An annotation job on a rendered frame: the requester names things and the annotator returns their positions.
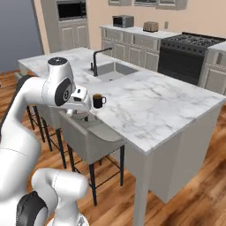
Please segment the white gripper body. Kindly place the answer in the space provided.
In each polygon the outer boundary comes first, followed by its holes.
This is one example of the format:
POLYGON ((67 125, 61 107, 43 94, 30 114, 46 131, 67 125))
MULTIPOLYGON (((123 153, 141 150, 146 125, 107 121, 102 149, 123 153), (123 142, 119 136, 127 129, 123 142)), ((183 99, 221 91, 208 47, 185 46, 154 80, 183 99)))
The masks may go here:
POLYGON ((68 102, 66 102, 62 108, 63 109, 72 109, 80 111, 89 111, 92 107, 90 97, 87 96, 83 101, 80 101, 76 97, 72 97, 68 102))

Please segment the black mug of hot chocolate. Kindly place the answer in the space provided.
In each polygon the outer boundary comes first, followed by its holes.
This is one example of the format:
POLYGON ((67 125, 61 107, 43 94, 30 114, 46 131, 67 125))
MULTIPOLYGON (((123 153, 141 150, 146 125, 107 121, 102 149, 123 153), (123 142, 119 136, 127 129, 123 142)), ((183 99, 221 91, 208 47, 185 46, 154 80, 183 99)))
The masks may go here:
POLYGON ((100 109, 107 102, 107 98, 101 94, 93 95, 93 105, 96 109, 100 109))

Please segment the grey stool with black legs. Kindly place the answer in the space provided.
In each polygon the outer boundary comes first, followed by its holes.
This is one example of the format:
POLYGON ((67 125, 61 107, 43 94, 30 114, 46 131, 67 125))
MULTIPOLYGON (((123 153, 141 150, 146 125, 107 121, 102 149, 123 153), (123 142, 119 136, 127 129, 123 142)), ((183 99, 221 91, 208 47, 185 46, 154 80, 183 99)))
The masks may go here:
POLYGON ((53 150, 52 146, 55 146, 59 150, 64 168, 66 169, 67 164, 64 155, 63 141, 61 138, 61 125, 59 122, 58 110, 49 106, 34 105, 27 106, 26 112, 28 114, 32 128, 37 125, 41 134, 42 141, 48 141, 49 150, 53 150), (50 137, 48 126, 50 126, 55 131, 57 144, 50 137))
POLYGON ((69 117, 62 110, 59 111, 60 124, 67 143, 72 170, 75 171, 75 163, 72 152, 89 166, 90 180, 94 205, 97 205, 94 164, 103 157, 120 149, 120 185, 124 184, 124 145, 125 140, 113 129, 108 127, 94 117, 87 116, 87 121, 83 117, 69 117))

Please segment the black tap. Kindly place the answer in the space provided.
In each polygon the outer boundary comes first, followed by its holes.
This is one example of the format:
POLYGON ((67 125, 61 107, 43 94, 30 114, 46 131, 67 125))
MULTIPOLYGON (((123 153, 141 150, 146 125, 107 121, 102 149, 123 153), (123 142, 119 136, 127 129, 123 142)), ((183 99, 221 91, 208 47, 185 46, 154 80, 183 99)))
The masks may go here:
POLYGON ((102 52, 105 52, 105 51, 108 51, 108 50, 113 50, 112 47, 108 47, 106 49, 101 49, 101 50, 96 50, 94 53, 93 53, 93 62, 91 63, 91 68, 90 70, 94 73, 94 76, 97 77, 98 76, 98 72, 97 72, 97 63, 96 63, 96 55, 98 53, 102 53, 102 52))

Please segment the grey sink basin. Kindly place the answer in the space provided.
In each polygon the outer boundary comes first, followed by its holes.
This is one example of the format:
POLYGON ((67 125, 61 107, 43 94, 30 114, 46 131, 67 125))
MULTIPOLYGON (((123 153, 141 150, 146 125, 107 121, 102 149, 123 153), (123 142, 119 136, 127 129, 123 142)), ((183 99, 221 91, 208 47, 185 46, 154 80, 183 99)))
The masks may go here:
POLYGON ((111 62, 97 65, 96 71, 85 68, 84 72, 87 72, 102 81, 113 81, 138 72, 138 70, 119 62, 111 62))

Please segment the tall beige cupboard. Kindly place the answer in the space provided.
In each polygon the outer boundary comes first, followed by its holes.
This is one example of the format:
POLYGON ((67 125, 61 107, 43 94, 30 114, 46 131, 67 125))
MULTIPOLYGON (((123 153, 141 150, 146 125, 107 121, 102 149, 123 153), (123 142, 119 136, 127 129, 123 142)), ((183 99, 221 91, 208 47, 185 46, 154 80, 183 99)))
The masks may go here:
POLYGON ((60 21, 57 0, 35 0, 34 4, 45 54, 89 47, 87 18, 60 21))

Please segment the beige base cupboard run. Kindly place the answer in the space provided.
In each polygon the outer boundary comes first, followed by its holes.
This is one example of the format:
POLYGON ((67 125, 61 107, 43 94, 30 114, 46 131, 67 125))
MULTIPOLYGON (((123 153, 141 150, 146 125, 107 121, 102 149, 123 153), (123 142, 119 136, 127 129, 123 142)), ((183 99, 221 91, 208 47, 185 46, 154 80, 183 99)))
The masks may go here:
POLYGON ((102 27, 102 47, 113 48, 105 52, 109 57, 154 72, 158 69, 160 40, 157 38, 102 27))

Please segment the grey countertop microwave oven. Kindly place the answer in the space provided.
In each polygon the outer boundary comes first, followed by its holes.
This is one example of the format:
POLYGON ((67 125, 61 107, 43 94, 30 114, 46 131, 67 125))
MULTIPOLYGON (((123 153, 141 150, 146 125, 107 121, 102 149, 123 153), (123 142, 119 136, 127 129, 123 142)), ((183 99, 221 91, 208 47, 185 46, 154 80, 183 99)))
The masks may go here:
POLYGON ((128 28, 134 26, 134 17, 128 15, 117 15, 112 17, 113 26, 128 28))

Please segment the black built-in microwave oven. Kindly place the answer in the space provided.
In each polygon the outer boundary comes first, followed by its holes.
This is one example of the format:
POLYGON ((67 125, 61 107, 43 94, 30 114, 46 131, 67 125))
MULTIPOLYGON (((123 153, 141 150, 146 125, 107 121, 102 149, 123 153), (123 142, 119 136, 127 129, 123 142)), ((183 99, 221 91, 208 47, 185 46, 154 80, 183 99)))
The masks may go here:
POLYGON ((86 0, 56 0, 56 6, 60 21, 87 17, 86 0))

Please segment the black oven with hob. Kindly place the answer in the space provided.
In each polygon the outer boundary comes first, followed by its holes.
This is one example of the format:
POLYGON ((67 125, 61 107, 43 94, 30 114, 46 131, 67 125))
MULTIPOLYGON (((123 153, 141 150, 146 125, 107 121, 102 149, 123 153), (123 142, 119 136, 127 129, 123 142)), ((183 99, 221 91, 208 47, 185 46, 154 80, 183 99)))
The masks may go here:
POLYGON ((161 39, 158 72, 197 86, 207 48, 224 41, 187 32, 161 39))

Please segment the beige wall cupboard run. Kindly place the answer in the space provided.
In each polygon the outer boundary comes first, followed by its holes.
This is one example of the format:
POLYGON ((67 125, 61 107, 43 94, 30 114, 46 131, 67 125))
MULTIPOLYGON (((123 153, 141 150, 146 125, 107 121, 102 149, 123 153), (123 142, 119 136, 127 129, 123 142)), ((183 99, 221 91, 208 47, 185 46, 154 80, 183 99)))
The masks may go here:
POLYGON ((188 0, 108 0, 110 6, 154 7, 160 10, 181 11, 187 7, 188 0))

